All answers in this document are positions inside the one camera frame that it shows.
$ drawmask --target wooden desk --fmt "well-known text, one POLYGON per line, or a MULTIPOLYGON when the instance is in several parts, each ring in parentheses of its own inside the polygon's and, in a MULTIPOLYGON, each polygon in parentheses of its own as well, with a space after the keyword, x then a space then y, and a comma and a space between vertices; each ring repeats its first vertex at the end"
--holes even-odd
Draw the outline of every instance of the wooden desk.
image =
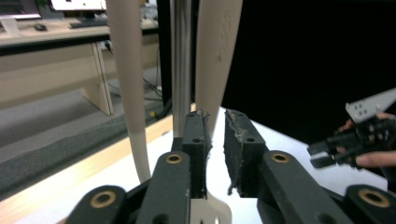
MULTIPOLYGON (((262 223, 257 212, 256 199, 240 199, 234 192, 227 195, 231 183, 223 153, 224 109, 213 135, 213 147, 206 167, 208 190, 218 199, 226 202, 233 212, 233 223, 262 223)), ((148 156, 152 172, 156 160, 171 149, 172 117, 167 117, 147 127, 148 156)), ((271 150, 282 150, 293 155, 317 182, 336 193, 344 195, 348 186, 369 184, 380 189, 387 188, 387 181, 364 170, 347 166, 333 166, 316 170, 310 164, 306 144, 282 133, 271 130, 253 121, 271 150)), ((103 185, 116 185, 130 190, 139 184, 134 169, 129 139, 105 148, 60 173, 39 182, 15 196, 0 202, 0 217, 3 223, 58 223, 73 210, 78 201, 91 189, 103 185)))
MULTIPOLYGON (((36 31, 35 21, 21 21, 21 36, 0 33, 0 109, 80 88, 85 98, 112 114, 106 81, 117 72, 114 58, 101 45, 109 40, 108 27, 69 29, 75 19, 39 22, 47 32, 36 31)), ((142 22, 145 68, 157 62, 154 25, 142 22)))

